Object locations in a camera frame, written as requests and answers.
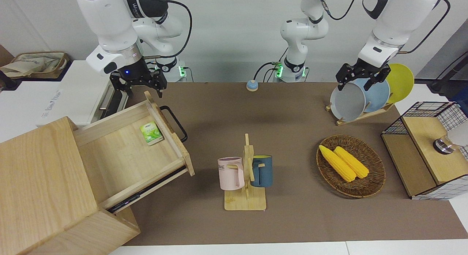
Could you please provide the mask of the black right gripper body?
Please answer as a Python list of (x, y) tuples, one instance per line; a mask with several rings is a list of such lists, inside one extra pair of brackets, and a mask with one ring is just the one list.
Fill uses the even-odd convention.
[(150, 71), (144, 59), (118, 69), (119, 82), (125, 86), (149, 86)]

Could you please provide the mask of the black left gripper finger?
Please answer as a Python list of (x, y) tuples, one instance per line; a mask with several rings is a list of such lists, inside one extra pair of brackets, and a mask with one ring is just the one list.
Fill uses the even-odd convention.
[(349, 81), (351, 75), (351, 66), (349, 64), (343, 64), (336, 73), (336, 80), (338, 83), (338, 90), (341, 91), (346, 83)]
[(388, 64), (384, 65), (379, 71), (366, 72), (369, 79), (364, 84), (365, 91), (368, 91), (376, 83), (383, 83), (390, 72), (391, 68)]

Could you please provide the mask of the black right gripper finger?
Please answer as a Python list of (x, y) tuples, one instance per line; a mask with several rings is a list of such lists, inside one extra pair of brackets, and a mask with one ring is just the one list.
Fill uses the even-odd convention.
[(124, 92), (127, 96), (132, 96), (131, 83), (127, 81), (122, 83), (119, 74), (110, 74), (110, 81), (116, 91)]
[(150, 71), (148, 86), (157, 91), (157, 95), (159, 98), (163, 97), (163, 91), (167, 89), (167, 80), (162, 71)]

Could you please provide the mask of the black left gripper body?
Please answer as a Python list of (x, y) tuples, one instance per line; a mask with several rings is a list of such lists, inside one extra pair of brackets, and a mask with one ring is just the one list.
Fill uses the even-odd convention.
[(371, 78), (375, 79), (381, 68), (375, 67), (365, 61), (357, 61), (354, 65), (348, 64), (348, 79), (356, 80), (358, 78)]

